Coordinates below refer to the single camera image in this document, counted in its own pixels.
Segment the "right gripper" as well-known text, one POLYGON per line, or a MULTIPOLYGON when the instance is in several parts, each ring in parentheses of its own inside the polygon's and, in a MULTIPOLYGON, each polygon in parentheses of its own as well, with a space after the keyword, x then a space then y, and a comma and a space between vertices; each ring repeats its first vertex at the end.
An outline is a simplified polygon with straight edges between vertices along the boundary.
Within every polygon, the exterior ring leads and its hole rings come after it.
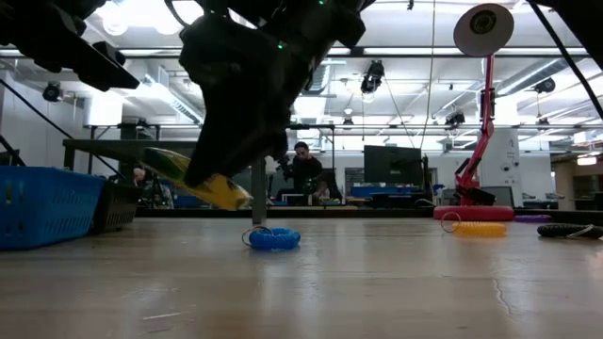
POLYGON ((232 177, 267 156, 282 158, 288 108, 312 85, 331 48, 331 14, 281 12, 249 28, 206 13, 180 39, 179 63, 201 88, 207 112, 186 185, 232 177))

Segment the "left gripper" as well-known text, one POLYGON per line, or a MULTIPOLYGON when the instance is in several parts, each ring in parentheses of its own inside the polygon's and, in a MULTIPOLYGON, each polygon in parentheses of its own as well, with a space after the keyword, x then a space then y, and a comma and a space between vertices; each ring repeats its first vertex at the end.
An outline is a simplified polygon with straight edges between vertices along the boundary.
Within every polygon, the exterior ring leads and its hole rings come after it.
POLYGON ((39 13, 18 25, 18 49, 51 71, 71 68, 82 82, 101 91, 136 89, 139 81, 124 68, 125 56, 106 41, 82 39, 80 25, 66 13, 39 13))

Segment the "yellow crayon pack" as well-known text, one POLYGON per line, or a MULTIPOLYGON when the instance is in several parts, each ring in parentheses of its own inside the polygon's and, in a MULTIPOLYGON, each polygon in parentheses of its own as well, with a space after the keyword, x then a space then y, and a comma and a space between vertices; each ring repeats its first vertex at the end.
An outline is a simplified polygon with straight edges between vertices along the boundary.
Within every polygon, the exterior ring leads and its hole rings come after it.
POLYGON ((221 174, 213 174, 198 186, 188 186, 185 174, 190 159, 182 154, 149 147, 142 151, 140 162, 191 195, 218 208, 236 211, 249 207, 253 202, 250 193, 221 174))

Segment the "blue spiral wrist coil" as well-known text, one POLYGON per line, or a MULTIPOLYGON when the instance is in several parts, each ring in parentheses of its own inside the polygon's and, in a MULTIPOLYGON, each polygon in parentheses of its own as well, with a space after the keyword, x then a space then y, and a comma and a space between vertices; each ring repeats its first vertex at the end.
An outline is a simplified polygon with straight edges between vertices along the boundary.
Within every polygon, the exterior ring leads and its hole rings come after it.
POLYGON ((242 234, 241 241, 254 250, 293 250, 299 246, 301 238, 291 229, 255 226, 242 234))

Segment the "red desk lamp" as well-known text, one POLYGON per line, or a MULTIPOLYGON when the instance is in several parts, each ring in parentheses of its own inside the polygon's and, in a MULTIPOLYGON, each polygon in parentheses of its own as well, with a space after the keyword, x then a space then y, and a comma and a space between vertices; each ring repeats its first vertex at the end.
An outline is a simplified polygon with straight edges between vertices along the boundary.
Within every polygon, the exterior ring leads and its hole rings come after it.
POLYGON ((496 197, 480 188, 476 180, 478 167, 495 126, 494 59, 513 34, 514 20, 511 12, 502 5, 484 3, 469 9, 458 20, 453 30, 456 47, 468 57, 481 57, 485 61, 484 89, 480 91, 480 136, 476 149, 455 171, 455 196, 457 205, 437 206, 433 217, 441 221, 456 218, 458 221, 497 221, 513 217, 511 207, 496 207, 496 197))

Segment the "person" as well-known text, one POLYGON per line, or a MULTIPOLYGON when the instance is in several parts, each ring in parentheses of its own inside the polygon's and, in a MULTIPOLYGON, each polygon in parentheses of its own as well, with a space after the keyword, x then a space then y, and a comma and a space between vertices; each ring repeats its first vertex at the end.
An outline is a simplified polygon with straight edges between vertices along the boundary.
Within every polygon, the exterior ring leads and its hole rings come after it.
POLYGON ((292 179, 292 188, 280 189, 276 200, 279 202, 285 194, 303 194, 310 196, 313 203, 319 203, 324 191, 328 188, 322 180, 322 164, 310 154, 308 145, 299 141, 294 146, 295 156, 292 160, 285 155, 279 159, 279 169, 283 172, 285 180, 292 179))
POLYGON ((141 188, 142 200, 153 207, 160 206, 162 204, 161 189, 156 187, 153 177, 147 175, 143 168, 134 168, 133 173, 135 185, 141 188))

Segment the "black mesh basket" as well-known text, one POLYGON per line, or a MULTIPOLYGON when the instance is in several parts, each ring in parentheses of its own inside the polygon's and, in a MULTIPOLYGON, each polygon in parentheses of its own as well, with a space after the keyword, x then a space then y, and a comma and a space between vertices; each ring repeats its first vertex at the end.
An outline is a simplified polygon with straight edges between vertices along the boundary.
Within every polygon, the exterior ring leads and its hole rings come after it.
POLYGON ((131 224, 138 209, 141 188, 105 182, 89 234, 114 232, 131 224))

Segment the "blue plastic basket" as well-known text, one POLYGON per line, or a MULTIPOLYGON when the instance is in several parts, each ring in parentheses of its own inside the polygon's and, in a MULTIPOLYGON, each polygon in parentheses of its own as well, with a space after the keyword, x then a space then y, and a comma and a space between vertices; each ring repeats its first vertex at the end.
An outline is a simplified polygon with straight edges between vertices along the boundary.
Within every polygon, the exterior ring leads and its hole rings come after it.
POLYGON ((105 182, 65 169, 0 166, 0 250, 86 235, 105 182))

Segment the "blue background table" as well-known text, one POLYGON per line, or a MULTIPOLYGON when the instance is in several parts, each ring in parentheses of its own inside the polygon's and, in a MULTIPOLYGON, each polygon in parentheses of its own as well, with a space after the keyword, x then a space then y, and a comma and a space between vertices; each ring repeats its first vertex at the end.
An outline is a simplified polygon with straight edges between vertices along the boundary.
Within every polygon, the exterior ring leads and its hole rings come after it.
POLYGON ((350 196, 354 198, 370 198, 373 195, 407 195, 417 191, 415 186, 353 186, 350 196))

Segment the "black computer monitor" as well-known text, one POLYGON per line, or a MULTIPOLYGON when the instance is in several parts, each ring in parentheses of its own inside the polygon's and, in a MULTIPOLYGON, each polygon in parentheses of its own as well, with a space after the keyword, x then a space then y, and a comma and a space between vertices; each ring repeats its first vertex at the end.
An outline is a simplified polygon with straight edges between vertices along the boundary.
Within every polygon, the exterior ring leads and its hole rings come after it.
POLYGON ((366 145, 364 176, 366 183, 421 186, 421 151, 417 148, 366 145))

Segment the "orange spiral wrist coil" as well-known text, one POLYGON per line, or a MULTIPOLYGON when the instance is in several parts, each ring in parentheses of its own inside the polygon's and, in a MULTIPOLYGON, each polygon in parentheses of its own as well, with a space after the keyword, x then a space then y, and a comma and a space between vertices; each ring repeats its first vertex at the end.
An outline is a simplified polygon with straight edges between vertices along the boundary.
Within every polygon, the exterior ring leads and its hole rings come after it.
POLYGON ((463 220, 456 212, 446 212, 440 217, 440 227, 447 234, 458 237, 505 237, 507 227, 504 223, 491 221, 463 220))

